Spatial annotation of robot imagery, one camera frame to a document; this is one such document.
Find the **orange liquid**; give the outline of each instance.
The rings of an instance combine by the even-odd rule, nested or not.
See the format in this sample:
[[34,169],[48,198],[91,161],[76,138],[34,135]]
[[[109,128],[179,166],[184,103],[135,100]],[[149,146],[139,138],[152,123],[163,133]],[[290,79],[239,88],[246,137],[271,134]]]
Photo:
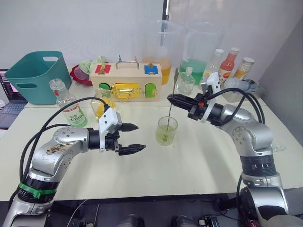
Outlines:
[[[112,101],[111,99],[109,100],[108,98],[101,97],[110,107],[113,109],[116,109],[115,102]],[[93,108],[93,111],[96,115],[96,119],[99,120],[99,118],[104,114],[104,105],[102,103],[93,102],[90,104],[91,107]]]
[[162,83],[161,85],[167,84],[167,82],[169,81],[169,74],[170,74],[170,69],[171,67],[161,70],[162,72]]

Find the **electronic device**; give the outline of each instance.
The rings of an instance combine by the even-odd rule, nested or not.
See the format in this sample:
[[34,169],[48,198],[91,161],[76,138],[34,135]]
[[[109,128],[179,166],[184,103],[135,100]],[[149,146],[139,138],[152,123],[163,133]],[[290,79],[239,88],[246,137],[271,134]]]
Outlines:
[[4,77],[6,71],[7,70],[0,70],[0,83],[9,103],[7,103],[0,111],[0,128],[9,128],[27,104],[27,100]]

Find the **clear plastic bottle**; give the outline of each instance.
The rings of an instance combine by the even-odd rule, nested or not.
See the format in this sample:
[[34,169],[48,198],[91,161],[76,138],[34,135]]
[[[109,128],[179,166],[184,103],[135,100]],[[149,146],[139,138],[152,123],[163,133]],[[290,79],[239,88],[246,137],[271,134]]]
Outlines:
[[193,72],[192,67],[187,67],[185,72],[179,73],[178,80],[176,82],[176,88],[178,92],[186,96],[191,94],[196,80],[193,78],[191,73]]
[[209,63],[207,64],[203,76],[199,82],[198,88],[202,90],[201,82],[202,80],[207,80],[207,77],[212,74],[213,72],[217,72],[220,68],[220,59],[222,54],[224,53],[224,50],[222,49],[216,49],[214,51],[214,54],[212,55],[212,58],[210,59]]
[[[57,105],[59,108],[77,100],[74,95],[69,93],[62,80],[52,79],[49,81],[49,85],[57,97]],[[74,127],[84,127],[87,124],[86,116],[80,109],[79,103],[71,105],[63,110],[63,114],[70,125]]]

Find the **red bottle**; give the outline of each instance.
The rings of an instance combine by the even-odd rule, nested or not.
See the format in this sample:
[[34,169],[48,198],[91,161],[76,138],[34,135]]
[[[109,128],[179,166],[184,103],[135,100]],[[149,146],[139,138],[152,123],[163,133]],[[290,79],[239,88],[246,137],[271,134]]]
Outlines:
[[222,62],[220,69],[218,71],[220,85],[222,85],[226,81],[226,79],[230,76],[233,68],[235,67],[235,59],[238,53],[239,53],[239,49],[237,47],[232,47],[231,51],[227,55],[226,60]]

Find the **large plastic pitcher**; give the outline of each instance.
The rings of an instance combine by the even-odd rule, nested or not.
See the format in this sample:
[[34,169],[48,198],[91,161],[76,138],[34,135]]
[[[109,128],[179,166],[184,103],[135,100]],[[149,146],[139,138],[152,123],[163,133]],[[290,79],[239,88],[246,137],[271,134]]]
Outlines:
[[171,21],[158,20],[144,22],[140,26],[139,47],[142,63],[159,63],[162,72],[162,85],[169,80],[171,66],[178,67],[181,53],[180,38],[183,26]]
[[187,24],[180,72],[185,72],[186,67],[192,67],[196,85],[223,35],[224,29],[220,24],[208,21],[192,21]]

